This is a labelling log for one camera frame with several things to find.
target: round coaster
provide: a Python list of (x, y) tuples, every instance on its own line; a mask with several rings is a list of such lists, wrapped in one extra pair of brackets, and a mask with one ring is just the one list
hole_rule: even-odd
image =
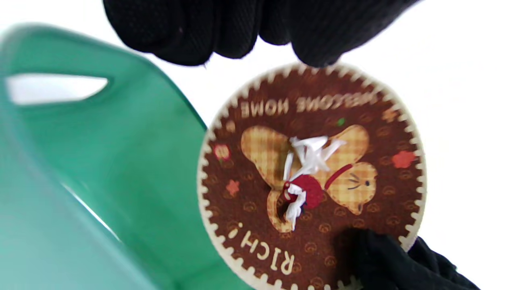
[[(340, 145), (326, 152), (324, 170), (291, 181), (306, 192), (293, 230), (284, 176), (296, 152), (291, 138), (321, 136), (323, 155)], [(304, 168), (300, 158), (288, 175)], [(416, 239), (423, 150), (384, 85), (348, 66), (291, 65), (244, 86), (219, 112), (202, 147), (198, 192), (215, 248), (253, 288), (360, 289), (349, 261), (357, 229), (390, 234), (406, 251)]]

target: black glove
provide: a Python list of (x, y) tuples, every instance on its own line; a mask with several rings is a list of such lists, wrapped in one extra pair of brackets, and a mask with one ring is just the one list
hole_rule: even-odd
[(242, 58), (258, 35), (292, 43), (313, 67), (331, 65), (384, 30), (418, 0), (103, 0), (129, 47), (198, 66), (213, 52)]
[(419, 237), (407, 254), (390, 236), (360, 232), (353, 263), (364, 290), (479, 290)]

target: green container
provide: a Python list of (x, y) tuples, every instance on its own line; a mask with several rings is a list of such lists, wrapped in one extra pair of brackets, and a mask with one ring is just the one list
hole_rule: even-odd
[[(102, 77), (91, 98), (17, 106), (6, 78)], [(0, 289), (248, 289), (202, 224), (205, 125), (143, 57), (52, 27), (0, 47)]]

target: white string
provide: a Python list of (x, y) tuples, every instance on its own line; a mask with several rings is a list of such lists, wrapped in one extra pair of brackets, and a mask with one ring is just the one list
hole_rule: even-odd
[(289, 152), (285, 160), (285, 168), (283, 171), (283, 180), (285, 181), (293, 181), (303, 174), (316, 174), (319, 170), (330, 171), (330, 168), (326, 165), (326, 161), (340, 146), (346, 144), (346, 142), (342, 140), (332, 140), (330, 145), (323, 149), (323, 146), (328, 142), (327, 136), (304, 140), (299, 140), (294, 137), (291, 138), (290, 141), (301, 162), (301, 168), (288, 178), (292, 163), (294, 162), (294, 156)]
[(292, 223), (292, 231), (294, 231), (296, 229), (296, 219), (301, 215), (301, 207), (307, 200), (307, 192), (295, 184), (290, 184), (287, 191), (292, 195), (297, 195), (297, 199), (288, 205), (285, 214), (285, 219)]
[[(319, 170), (330, 171), (330, 168), (326, 165), (326, 161), (340, 146), (346, 144), (346, 142), (342, 140), (332, 140), (330, 145), (323, 149), (324, 145), (328, 142), (327, 136), (304, 140), (299, 140), (294, 137), (291, 138), (290, 141), (301, 162), (301, 168), (289, 178), (292, 163), (294, 162), (294, 154), (293, 152), (287, 154), (285, 168), (283, 170), (283, 180), (290, 182), (303, 174), (316, 174)], [(307, 192), (303, 190), (303, 188), (290, 183), (285, 192), (285, 198), (287, 200), (291, 199), (289, 194), (297, 195), (296, 200), (288, 205), (285, 214), (285, 219), (292, 223), (293, 231), (296, 228), (296, 218), (301, 215), (301, 207), (307, 200)]]

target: cream border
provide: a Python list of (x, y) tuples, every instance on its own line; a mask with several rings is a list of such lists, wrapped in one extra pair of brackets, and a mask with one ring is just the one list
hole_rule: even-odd
[[(411, 216), (415, 219), (413, 225), (406, 225), (406, 229), (409, 231), (407, 236), (400, 236), (398, 240), (401, 243), (401, 247), (408, 251), (415, 243), (417, 238), (417, 232), (421, 226), (421, 221), (423, 218), (423, 213), (425, 210), (425, 201), (426, 201), (426, 163), (425, 163), (425, 154), (423, 151), (423, 146), (421, 145), (420, 135), (415, 127), (414, 121), (410, 114), (408, 113), (405, 105), (402, 101), (395, 95), (392, 89), (388, 86), (382, 84), (381, 82), (376, 81), (375, 79), (365, 75), (360, 70), (349, 66), (344, 65), (342, 63), (337, 63), (331, 67), (325, 69), (315, 69), (310, 68), (306, 65), (300, 63), (294, 63), (290, 65), (286, 65), (280, 68), (276, 68), (271, 70), (261, 76), (255, 78), (254, 80), (245, 84), (241, 89), (239, 89), (233, 96), (229, 98), (229, 100), (224, 104), (222, 109), (217, 114), (216, 118), (209, 126), (208, 131), (204, 137), (203, 145), (201, 148), (199, 163), (198, 163), (198, 172), (197, 172), (197, 194), (199, 198), (199, 210), (201, 212), (202, 221), (206, 231), (208, 232), (209, 238), (211, 239), (215, 249), (219, 253), (219, 255), (223, 258), (226, 264), (231, 268), (235, 274), (242, 280), (244, 280), (249, 286), (258, 290), (273, 290), (273, 289), (284, 289), (282, 288), (282, 281), (276, 280), (274, 285), (271, 285), (267, 282), (268, 275), (263, 274), (260, 278), (257, 278), (254, 275), (255, 269), (253, 267), (249, 267), (247, 270), (242, 268), (242, 264), (244, 260), (242, 258), (234, 259), (231, 254), (234, 249), (232, 247), (225, 248), (222, 243), (225, 241), (224, 236), (217, 237), (215, 235), (215, 231), (218, 229), (218, 225), (214, 223), (210, 223), (209, 218), (212, 216), (212, 212), (207, 210), (206, 207), (209, 206), (209, 201), (204, 198), (204, 194), (208, 192), (208, 189), (202, 185), (202, 181), (207, 178), (206, 173), (203, 171), (203, 167), (208, 165), (208, 161), (204, 158), (205, 154), (211, 153), (211, 148), (208, 146), (209, 141), (213, 141), (216, 139), (216, 136), (213, 132), (213, 129), (220, 128), (222, 126), (220, 119), (222, 117), (227, 117), (229, 115), (228, 108), (229, 106), (236, 107), (238, 104), (238, 98), (241, 96), (246, 99), (248, 97), (249, 88), (254, 87), (255, 89), (259, 89), (262, 81), (266, 80), (269, 83), (274, 81), (274, 78), (283, 74), (284, 77), (288, 77), (293, 72), (298, 72), (302, 74), (305, 70), (311, 70), (314, 74), (319, 70), (324, 70), (326, 74), (330, 74), (333, 71), (338, 71), (339, 77), (344, 77), (345, 75), (351, 74), (351, 80), (357, 80), (360, 77), (365, 80), (362, 82), (362, 86), (368, 86), (370, 84), (375, 86), (373, 92), (382, 91), (385, 94), (384, 100), (390, 100), (394, 103), (394, 109), (401, 109), (401, 115), (398, 117), (399, 121), (407, 121), (409, 124), (406, 128), (406, 132), (412, 132), (414, 138), (410, 140), (412, 144), (416, 144), (417, 150), (415, 154), (420, 158), (420, 163), (416, 165), (418, 169), (421, 169), (422, 175), (418, 178), (423, 185), (417, 188), (417, 191), (422, 194), (422, 198), (420, 200), (414, 201), (414, 203), (419, 207), (419, 212), (412, 212)], [(297, 290), (298, 286), (293, 284), (290, 290)], [(308, 290), (313, 290), (313, 286), (309, 286)], [(361, 290), (362, 285), (359, 281), (352, 277), (350, 285), (344, 285), (341, 281), (338, 282), (338, 290)], [(331, 290), (329, 285), (325, 285), (324, 290)]]

